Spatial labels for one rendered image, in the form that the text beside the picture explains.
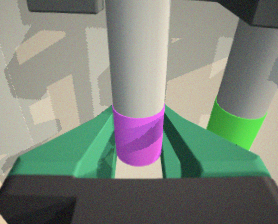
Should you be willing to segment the beige wall panel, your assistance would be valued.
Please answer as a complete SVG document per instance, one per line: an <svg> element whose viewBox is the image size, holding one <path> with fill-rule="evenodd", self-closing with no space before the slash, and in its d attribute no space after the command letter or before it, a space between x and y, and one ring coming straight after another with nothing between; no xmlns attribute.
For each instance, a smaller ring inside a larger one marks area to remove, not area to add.
<svg viewBox="0 0 278 224"><path fill-rule="evenodd" d="M171 0L164 103L207 127L238 24L217 2ZM20 155L113 103L106 9L30 12L0 0L0 182ZM278 91L249 151L278 186Z"/></svg>

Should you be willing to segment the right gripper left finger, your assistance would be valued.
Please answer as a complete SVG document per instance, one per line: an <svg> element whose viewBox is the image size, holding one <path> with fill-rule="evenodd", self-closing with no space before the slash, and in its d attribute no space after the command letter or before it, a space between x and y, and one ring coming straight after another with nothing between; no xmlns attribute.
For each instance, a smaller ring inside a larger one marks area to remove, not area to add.
<svg viewBox="0 0 278 224"><path fill-rule="evenodd" d="M116 163L111 105L94 119L20 155L7 177L33 174L115 178Z"/></svg>

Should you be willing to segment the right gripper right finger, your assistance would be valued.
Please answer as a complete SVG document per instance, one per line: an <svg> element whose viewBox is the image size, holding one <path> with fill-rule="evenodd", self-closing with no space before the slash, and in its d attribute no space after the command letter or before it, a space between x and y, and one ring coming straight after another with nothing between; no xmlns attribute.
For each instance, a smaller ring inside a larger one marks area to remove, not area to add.
<svg viewBox="0 0 278 224"><path fill-rule="evenodd" d="M163 178L272 178L259 155L186 120L167 105L160 159Z"/></svg>

